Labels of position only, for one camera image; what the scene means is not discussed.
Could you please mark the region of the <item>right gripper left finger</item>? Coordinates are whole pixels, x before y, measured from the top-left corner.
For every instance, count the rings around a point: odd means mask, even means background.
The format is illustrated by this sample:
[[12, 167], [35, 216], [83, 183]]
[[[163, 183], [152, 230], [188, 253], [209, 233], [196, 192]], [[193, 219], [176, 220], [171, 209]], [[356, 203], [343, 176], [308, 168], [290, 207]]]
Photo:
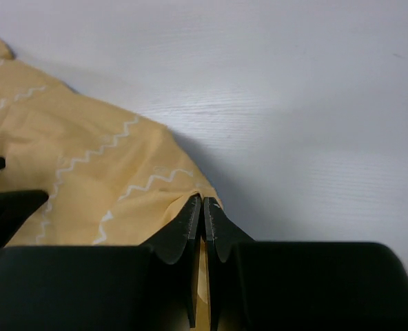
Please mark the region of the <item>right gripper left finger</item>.
[[201, 197], [190, 197], [167, 225], [143, 242], [151, 250], [143, 297], [144, 328], [196, 326]]

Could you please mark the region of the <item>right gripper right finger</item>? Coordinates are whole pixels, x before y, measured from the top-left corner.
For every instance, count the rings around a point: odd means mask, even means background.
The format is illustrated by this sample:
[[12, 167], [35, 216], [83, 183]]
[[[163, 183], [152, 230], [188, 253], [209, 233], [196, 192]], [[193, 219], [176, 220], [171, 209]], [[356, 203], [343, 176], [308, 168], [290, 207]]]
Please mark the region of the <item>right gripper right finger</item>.
[[243, 304], [236, 248], [252, 242], [215, 198], [203, 202], [203, 238], [207, 255], [207, 294], [211, 330], [242, 330]]

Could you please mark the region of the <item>blue yellow cartoon pillowcase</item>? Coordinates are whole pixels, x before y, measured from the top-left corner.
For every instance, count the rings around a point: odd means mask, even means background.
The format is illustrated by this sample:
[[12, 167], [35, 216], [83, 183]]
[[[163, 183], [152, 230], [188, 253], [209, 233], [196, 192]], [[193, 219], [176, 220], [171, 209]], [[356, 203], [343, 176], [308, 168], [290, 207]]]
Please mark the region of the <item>blue yellow cartoon pillowcase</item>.
[[0, 40], [0, 157], [0, 192], [49, 196], [0, 249], [0, 330], [208, 329], [202, 239], [196, 326], [142, 325], [143, 242], [195, 194], [201, 210], [218, 201], [165, 126], [72, 91]]

